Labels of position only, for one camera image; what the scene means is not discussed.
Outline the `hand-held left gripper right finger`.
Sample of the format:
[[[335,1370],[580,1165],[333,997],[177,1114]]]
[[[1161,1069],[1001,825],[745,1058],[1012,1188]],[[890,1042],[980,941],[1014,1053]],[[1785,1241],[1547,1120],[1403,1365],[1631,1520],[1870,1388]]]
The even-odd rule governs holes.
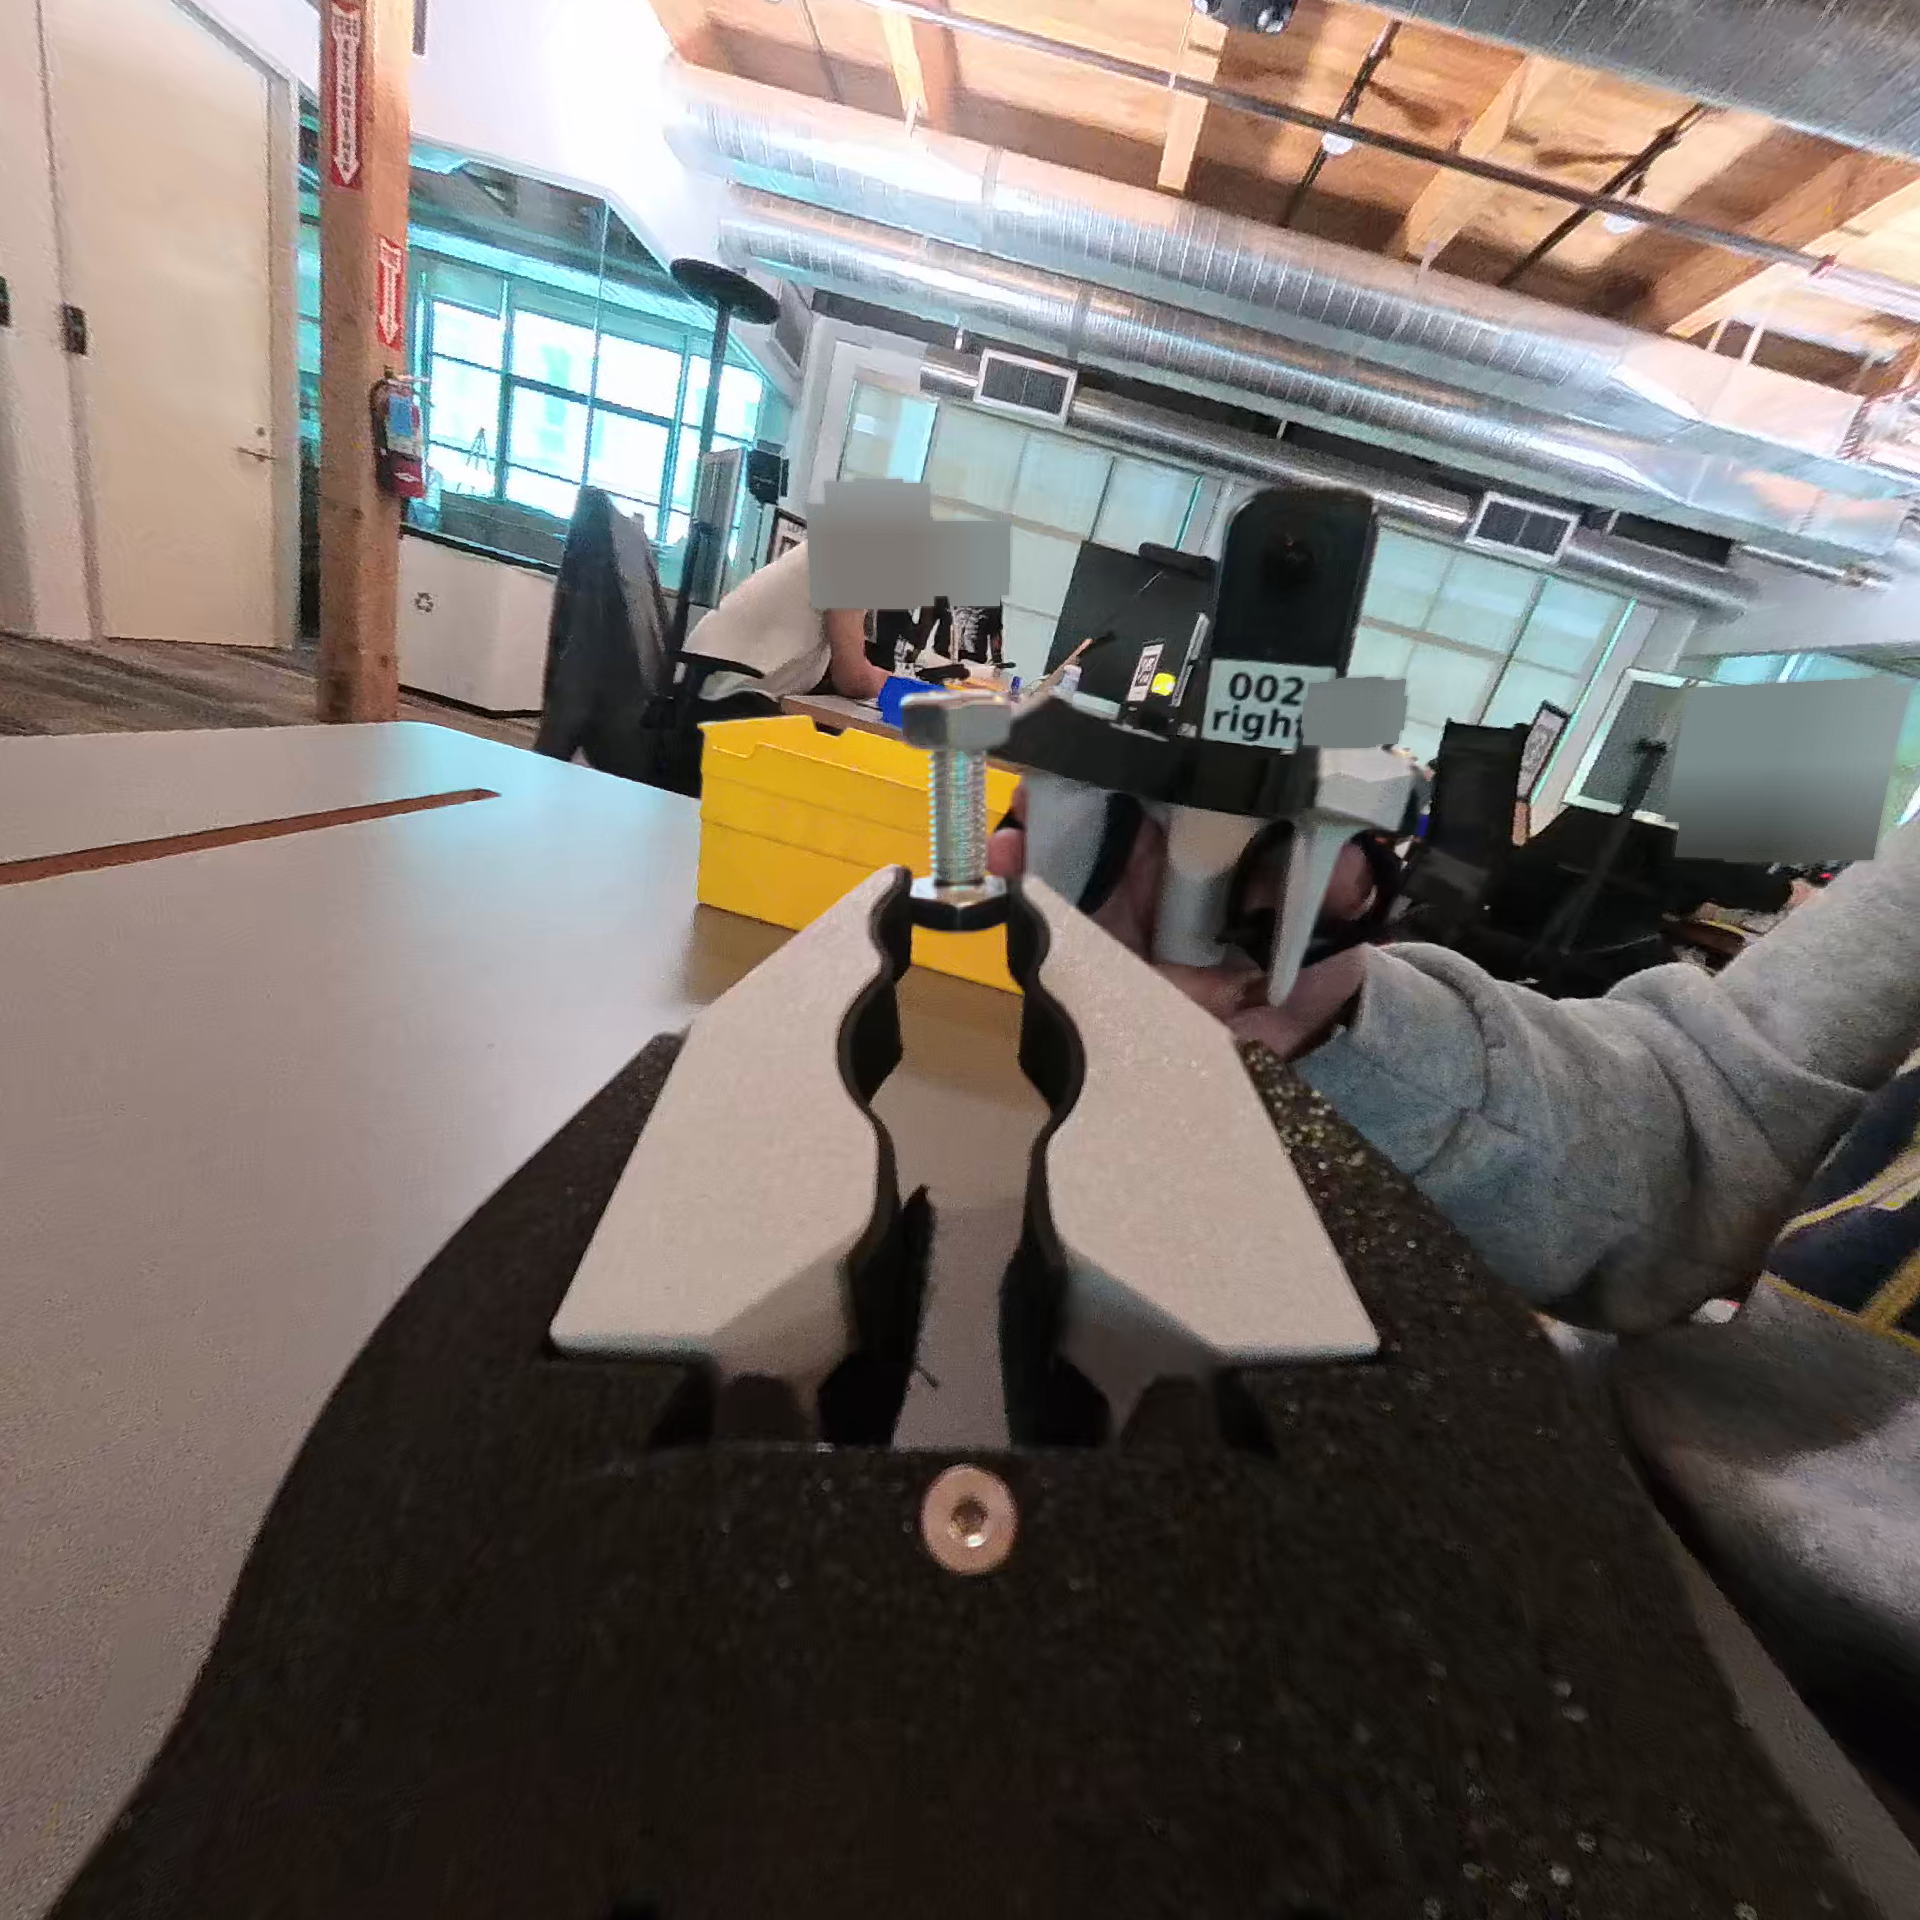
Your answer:
[[[1045,1100],[1001,1280],[1012,1443],[1106,1443],[1160,1383],[1371,1362],[1232,1033],[1039,879],[1009,884],[1005,951]]]

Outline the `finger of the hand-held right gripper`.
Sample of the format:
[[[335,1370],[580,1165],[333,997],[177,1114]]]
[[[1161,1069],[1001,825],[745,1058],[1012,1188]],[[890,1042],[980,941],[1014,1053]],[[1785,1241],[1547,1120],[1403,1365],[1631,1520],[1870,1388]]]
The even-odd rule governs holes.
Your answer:
[[[1106,843],[1114,793],[1032,771],[1023,776],[1023,883],[1049,884],[1062,902],[1085,905]]]
[[[1320,749],[1316,810],[1380,835],[1421,825],[1421,763],[1397,749]]]

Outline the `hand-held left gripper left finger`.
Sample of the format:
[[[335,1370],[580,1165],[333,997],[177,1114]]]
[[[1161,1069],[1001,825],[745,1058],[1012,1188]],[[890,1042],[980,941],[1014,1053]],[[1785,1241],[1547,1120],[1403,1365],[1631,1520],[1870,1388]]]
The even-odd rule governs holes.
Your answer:
[[[827,1443],[890,1443],[934,1212],[874,1091],[901,1065],[911,879],[878,868],[686,1029],[547,1327],[569,1358],[778,1385]]]

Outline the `silver hex bolt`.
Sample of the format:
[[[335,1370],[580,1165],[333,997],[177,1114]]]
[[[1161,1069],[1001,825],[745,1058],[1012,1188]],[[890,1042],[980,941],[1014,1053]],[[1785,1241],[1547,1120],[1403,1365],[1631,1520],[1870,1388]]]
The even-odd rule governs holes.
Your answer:
[[[989,871],[989,757],[1009,740],[1014,706],[967,685],[911,700],[901,740],[925,755],[930,871],[938,883],[980,883]]]

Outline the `yellow plastic bin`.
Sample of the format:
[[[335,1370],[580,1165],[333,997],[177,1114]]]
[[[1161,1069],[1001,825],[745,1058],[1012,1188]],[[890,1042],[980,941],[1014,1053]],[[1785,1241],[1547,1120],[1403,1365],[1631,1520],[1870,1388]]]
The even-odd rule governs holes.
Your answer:
[[[930,868],[925,755],[802,717],[703,728],[703,905],[801,931],[878,868]]]

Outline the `person's right forearm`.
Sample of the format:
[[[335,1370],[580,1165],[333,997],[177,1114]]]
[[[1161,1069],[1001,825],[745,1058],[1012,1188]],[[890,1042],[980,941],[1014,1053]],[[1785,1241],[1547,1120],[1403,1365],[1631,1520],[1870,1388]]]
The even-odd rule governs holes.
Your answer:
[[[1915,823],[1722,974],[1547,1001],[1374,946],[1296,1062],[1528,1301],[1656,1334],[1760,1277],[1790,1206],[1915,1053]]]

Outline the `person's right hand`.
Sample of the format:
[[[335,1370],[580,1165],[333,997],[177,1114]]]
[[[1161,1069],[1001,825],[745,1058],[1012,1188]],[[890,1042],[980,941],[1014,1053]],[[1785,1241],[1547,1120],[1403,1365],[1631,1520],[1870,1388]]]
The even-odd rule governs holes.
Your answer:
[[[1127,835],[1127,867],[1116,888],[1095,907],[1099,925],[1119,946],[1136,958],[1153,958],[1157,918],[1161,884],[1161,831],[1149,821]],[[1329,879],[1321,921],[1347,925],[1371,912],[1374,875],[1354,835]],[[1282,1002],[1267,1002],[1267,980],[1261,966],[1238,958],[1218,966],[1157,965],[1157,970],[1184,992],[1196,1007],[1232,1029],[1238,1042],[1257,1042],[1282,1062],[1320,1047],[1334,1027],[1347,1022],[1366,983],[1366,951],[1345,946],[1305,966]]]

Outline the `black monitor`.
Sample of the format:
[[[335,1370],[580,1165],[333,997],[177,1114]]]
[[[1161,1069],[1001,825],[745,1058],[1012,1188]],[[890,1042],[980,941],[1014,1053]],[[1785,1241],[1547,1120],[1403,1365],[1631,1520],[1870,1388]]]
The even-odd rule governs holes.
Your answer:
[[[1153,543],[1081,543],[1045,673],[1076,656],[1076,690],[1106,701],[1127,700],[1146,648],[1161,648],[1149,675],[1176,673],[1196,622],[1212,612],[1213,573],[1212,560]]]

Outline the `white air vent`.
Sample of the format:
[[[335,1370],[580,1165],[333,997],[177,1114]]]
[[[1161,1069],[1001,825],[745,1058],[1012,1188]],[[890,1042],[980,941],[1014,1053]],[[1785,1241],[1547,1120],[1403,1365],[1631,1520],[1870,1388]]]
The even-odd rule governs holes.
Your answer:
[[[1009,350],[980,350],[972,374],[972,404],[991,414],[1066,425],[1075,408],[1076,374],[1039,357]]]
[[[1528,496],[1481,494],[1465,522],[1470,548],[1554,565],[1581,531],[1581,515]]]

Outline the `dark jacket on chair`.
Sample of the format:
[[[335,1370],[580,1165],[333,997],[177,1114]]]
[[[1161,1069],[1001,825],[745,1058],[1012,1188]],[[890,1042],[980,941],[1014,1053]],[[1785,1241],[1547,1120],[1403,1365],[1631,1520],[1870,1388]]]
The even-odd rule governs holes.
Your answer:
[[[642,522],[579,491],[550,591],[535,751],[657,784],[665,601]]]

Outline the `white cabinet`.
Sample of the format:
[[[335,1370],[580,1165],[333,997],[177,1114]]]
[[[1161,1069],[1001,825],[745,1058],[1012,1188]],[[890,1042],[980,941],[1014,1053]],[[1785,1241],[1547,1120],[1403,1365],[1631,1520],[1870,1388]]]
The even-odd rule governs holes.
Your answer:
[[[397,685],[488,717],[538,717],[556,574],[403,529]]]

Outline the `black floor lamp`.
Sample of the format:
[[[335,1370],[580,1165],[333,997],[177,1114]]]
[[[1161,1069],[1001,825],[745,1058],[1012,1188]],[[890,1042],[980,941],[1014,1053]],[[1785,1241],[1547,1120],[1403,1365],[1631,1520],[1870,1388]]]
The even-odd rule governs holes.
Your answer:
[[[767,328],[778,320],[778,300],[769,295],[765,295],[747,276],[738,276],[738,271],[730,271],[719,263],[706,263],[706,257],[677,257],[669,265],[669,279],[682,295],[712,306],[707,380],[706,380],[706,391],[703,391],[703,423],[700,423],[700,440],[695,440],[695,465],[700,465],[700,453],[714,448],[714,423],[719,423],[719,402],[720,402],[720,382],[725,382],[725,357],[730,345],[730,320],[745,318],[753,328]],[[693,529],[693,515],[690,515],[690,531],[686,531],[686,548],[682,548],[682,574],[679,574],[679,591],[672,601],[672,616],[669,616],[669,634],[665,634],[665,685],[663,685],[663,717],[669,726],[665,739],[672,740],[672,751],[682,762],[693,757],[700,749],[700,734],[695,734],[700,701],[703,701],[703,690],[706,690],[707,675],[714,673],[712,665],[690,664],[686,638],[690,638],[690,625],[693,625],[693,607],[695,605],[712,607],[719,601],[720,583],[725,583],[725,565],[703,561],[703,540]]]

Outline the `large paned window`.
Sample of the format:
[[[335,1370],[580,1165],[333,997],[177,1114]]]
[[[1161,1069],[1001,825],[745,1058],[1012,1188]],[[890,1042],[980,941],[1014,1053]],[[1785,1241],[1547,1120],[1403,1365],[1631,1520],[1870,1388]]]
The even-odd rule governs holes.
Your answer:
[[[593,488],[682,543],[707,419],[707,318],[631,300],[615,279],[423,253],[410,282],[423,502],[565,522]]]

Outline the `person's grey clothing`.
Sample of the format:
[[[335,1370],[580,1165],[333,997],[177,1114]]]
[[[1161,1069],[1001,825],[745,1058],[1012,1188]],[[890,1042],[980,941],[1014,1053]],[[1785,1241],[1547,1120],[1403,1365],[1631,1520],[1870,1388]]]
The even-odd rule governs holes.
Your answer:
[[[1796,1687],[1915,1797],[1915,1055],[1722,1323],[1637,1339],[1618,1428]]]

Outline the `silver air duct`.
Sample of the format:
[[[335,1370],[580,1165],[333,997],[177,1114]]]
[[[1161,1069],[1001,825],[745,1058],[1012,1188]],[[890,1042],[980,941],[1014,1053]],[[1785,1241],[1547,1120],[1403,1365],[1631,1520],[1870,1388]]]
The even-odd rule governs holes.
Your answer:
[[[1915,3],[652,3],[753,268],[1881,584]]]

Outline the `wooden post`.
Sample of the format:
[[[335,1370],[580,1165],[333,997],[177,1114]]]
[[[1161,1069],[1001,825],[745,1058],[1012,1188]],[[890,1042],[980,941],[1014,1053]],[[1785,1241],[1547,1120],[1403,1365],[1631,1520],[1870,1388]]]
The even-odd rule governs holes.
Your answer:
[[[397,712],[397,522],[371,457],[371,382],[409,369],[376,341],[376,234],[409,241],[410,3],[365,8],[365,176],[325,180],[321,102],[321,718]]]

